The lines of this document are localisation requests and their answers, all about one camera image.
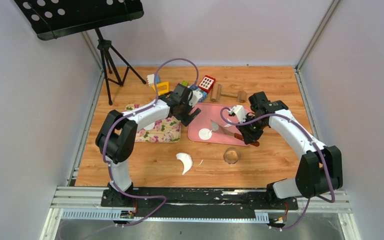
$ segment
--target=music stand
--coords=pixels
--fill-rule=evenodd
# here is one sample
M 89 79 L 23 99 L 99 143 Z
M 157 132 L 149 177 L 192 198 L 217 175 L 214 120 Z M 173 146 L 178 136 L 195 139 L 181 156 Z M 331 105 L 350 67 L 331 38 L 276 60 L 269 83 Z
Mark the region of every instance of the music stand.
M 37 37 L 47 41 L 71 34 L 94 29 L 98 36 L 108 103 L 113 104 L 109 81 L 122 87 L 129 69 L 142 81 L 147 82 L 135 71 L 129 62 L 113 47 L 110 40 L 103 38 L 99 28 L 141 18 L 144 8 L 140 0 L 14 0 L 21 12 L 31 24 Z M 123 80 L 111 57 L 113 50 L 127 65 Z M 114 72 L 117 81 L 108 78 L 108 72 Z

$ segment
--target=metal frame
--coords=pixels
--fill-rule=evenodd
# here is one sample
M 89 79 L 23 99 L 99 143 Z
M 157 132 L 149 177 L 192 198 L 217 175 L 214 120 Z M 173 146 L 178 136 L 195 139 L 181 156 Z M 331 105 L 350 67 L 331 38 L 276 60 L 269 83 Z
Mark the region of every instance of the metal frame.
M 334 14 L 335 10 L 338 8 L 341 0 L 332 0 L 326 14 L 321 20 L 317 30 L 315 31 L 312 39 L 308 43 L 302 57 L 299 60 L 299 63 L 294 66 L 295 77 L 297 84 L 299 86 L 302 100 L 305 106 L 305 110 L 308 115 L 308 120 L 311 125 L 312 133 L 318 138 L 318 127 L 315 119 L 313 118 L 313 112 L 311 105 L 307 98 L 307 89 L 303 83 L 303 78 L 301 74 L 301 69 L 304 66 L 308 56 L 311 54 L 314 46 L 316 45 L 319 37 L 326 28 L 329 20 Z M 92 41 L 87 34 L 87 32 L 82 33 L 82 36 L 88 45 L 89 50 L 91 51 L 96 63 L 102 70 L 98 54 L 93 47 Z M 88 115 L 82 137 L 79 142 L 79 147 L 77 154 L 74 159 L 74 166 L 71 172 L 69 180 L 74 180 L 77 177 L 77 172 L 79 170 L 80 160 L 83 155 L 83 150 L 85 148 L 86 138 L 89 133 L 90 125 L 92 122 L 92 117 L 97 106 L 99 94 L 101 91 L 103 83 L 103 75 L 99 79 L 99 82 L 96 87 L 94 94 L 93 102 L 90 107 L 90 113 Z M 53 240 L 58 231 L 59 223 L 61 220 L 65 219 L 93 219 L 93 220 L 113 220 L 116 219 L 118 214 L 121 211 L 131 211 L 132 207 L 102 207 L 101 206 L 101 197 L 103 191 L 108 189 L 107 187 L 57 187 L 54 198 L 52 200 L 49 213 L 42 230 L 41 240 Z M 330 198 L 329 194 L 324 194 L 325 197 Z M 346 240 L 360 240 L 360 234 L 357 229 L 354 215 L 348 201 L 348 197 L 345 191 L 337 190 L 335 191 L 335 203 L 327 203 L 317 197 L 311 199 L 309 207 L 307 209 L 308 213 L 336 213 L 341 223 L 342 232 Z M 291 210 L 291 213 L 301 213 L 304 206 L 307 203 L 307 199 L 298 198 L 298 210 Z M 255 218 L 247 219 L 219 219 L 219 218 L 160 218 L 160 217 L 150 217 L 147 221 L 164 221 L 164 222 L 217 222 L 217 223 L 262 223 L 265 220 L 267 214 L 270 213 L 280 213 L 283 210 L 255 210 Z

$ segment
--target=red toy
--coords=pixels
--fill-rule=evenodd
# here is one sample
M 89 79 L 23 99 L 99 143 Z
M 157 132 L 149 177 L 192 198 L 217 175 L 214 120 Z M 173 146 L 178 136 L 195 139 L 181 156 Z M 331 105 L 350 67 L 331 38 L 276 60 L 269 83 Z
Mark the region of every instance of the red toy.
M 215 83 L 215 78 L 205 75 L 202 81 L 199 83 L 198 87 L 208 94 Z

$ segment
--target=wooden table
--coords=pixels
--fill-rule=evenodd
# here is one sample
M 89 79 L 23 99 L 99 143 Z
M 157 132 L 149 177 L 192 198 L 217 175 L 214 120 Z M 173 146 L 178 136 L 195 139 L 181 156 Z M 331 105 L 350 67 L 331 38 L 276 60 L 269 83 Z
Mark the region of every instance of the wooden table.
M 156 67 L 135 67 L 141 76 L 154 73 Z M 199 80 L 204 75 L 216 78 L 223 90 L 244 90 L 250 96 L 264 91 L 271 101 L 282 100 L 295 118 L 310 131 L 310 124 L 292 67 L 288 66 L 202 66 Z M 192 83 L 196 72 L 193 67 L 164 67 L 160 73 L 170 89 L 183 80 Z M 124 87 L 110 83 L 114 104 L 108 105 L 105 85 L 99 96 L 89 136 L 80 164 L 76 186 L 106 186 L 109 181 L 107 165 L 95 145 L 95 138 L 109 111 L 123 112 L 127 104 L 147 104 L 155 98 L 151 87 L 144 85 L 131 72 Z M 221 97 L 220 104 L 236 105 L 235 98 Z M 265 187 L 267 184 L 293 177 L 299 158 L 287 142 L 273 129 L 266 128 L 259 140 L 260 146 L 238 147 L 242 158 L 236 164 L 223 160 L 225 144 L 192 142 L 188 128 L 182 126 L 177 143 L 136 142 L 129 158 L 129 171 L 136 187 Z M 175 155 L 191 155 L 193 167 L 182 175 L 183 164 Z

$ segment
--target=gray floor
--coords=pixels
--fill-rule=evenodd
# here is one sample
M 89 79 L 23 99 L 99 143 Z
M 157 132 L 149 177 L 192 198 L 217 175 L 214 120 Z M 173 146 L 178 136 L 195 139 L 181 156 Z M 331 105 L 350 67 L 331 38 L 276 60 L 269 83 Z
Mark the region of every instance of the gray floor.
M 289 225 L 298 215 L 288 214 Z M 60 226 L 63 240 L 80 240 L 94 231 L 113 225 L 106 220 L 65 220 Z M 307 213 L 299 225 L 289 231 L 277 232 L 265 224 L 255 223 L 186 223 L 146 221 L 126 228 L 110 228 L 88 237 L 88 240 L 343 240 L 338 215 Z

